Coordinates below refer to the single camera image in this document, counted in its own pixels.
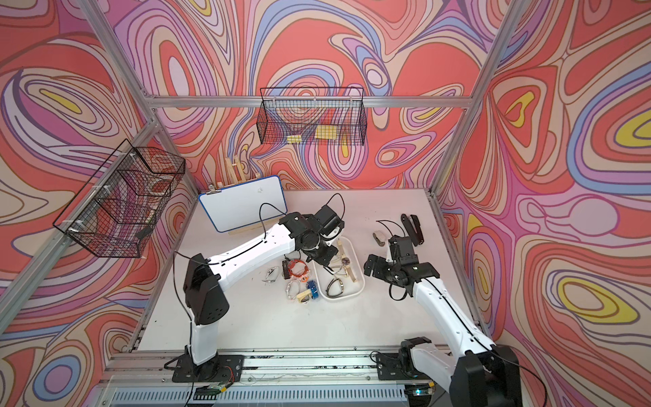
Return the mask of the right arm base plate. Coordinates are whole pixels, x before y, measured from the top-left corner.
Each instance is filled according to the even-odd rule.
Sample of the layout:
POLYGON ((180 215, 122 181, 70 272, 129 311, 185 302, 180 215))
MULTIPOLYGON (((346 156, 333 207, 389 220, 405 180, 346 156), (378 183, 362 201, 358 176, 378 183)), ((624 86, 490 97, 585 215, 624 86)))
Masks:
POLYGON ((397 353, 372 351, 369 358, 376 366, 380 381, 430 381, 424 373, 408 367, 397 353))

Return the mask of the brown strap watch front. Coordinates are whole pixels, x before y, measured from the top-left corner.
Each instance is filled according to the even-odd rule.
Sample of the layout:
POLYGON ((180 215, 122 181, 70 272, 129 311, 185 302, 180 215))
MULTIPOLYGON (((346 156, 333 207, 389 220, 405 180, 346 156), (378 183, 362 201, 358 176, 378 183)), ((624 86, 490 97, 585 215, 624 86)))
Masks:
POLYGON ((345 285, 341 278, 333 278, 329 282, 325 290, 325 296, 327 298, 339 298, 342 297, 345 291, 345 285))

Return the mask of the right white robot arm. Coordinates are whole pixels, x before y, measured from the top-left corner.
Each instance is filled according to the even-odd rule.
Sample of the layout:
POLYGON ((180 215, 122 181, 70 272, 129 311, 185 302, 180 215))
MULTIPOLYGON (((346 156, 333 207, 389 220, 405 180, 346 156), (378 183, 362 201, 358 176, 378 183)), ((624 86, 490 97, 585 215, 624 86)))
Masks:
POLYGON ((388 255, 369 255, 364 274, 400 287, 434 320, 447 350, 427 337, 401 342, 397 354, 373 352, 383 381, 430 379, 454 406, 521 406, 520 365, 515 353, 481 332, 450 296, 439 272, 421 262, 408 237, 393 236, 388 255))

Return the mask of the beige strap watch long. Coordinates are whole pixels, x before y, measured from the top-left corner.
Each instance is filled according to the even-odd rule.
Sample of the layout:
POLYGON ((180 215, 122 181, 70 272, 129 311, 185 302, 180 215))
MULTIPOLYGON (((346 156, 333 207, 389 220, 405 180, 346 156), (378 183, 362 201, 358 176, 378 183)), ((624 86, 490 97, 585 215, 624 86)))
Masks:
POLYGON ((340 258, 342 260, 342 263, 344 263, 344 261, 348 258, 348 256, 347 256, 347 254, 345 252, 345 249, 344 249, 343 244, 342 244, 340 239, 337 240, 337 247, 338 247, 338 250, 339 250, 339 254, 340 254, 340 258))

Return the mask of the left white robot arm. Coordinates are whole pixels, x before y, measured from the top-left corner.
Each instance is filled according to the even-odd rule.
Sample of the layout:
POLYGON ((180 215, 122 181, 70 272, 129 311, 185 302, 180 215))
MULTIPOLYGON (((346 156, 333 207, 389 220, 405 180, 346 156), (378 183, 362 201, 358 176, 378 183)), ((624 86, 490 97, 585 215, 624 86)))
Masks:
POLYGON ((225 296, 229 288, 273 259, 295 251, 308 262, 329 266, 338 253, 331 241, 344 227, 344 219, 323 205, 314 214, 288 213, 261 236, 223 254, 189 258, 183 293, 192 322, 188 351, 193 364, 201 366, 217 355, 218 321, 230 309, 225 296))

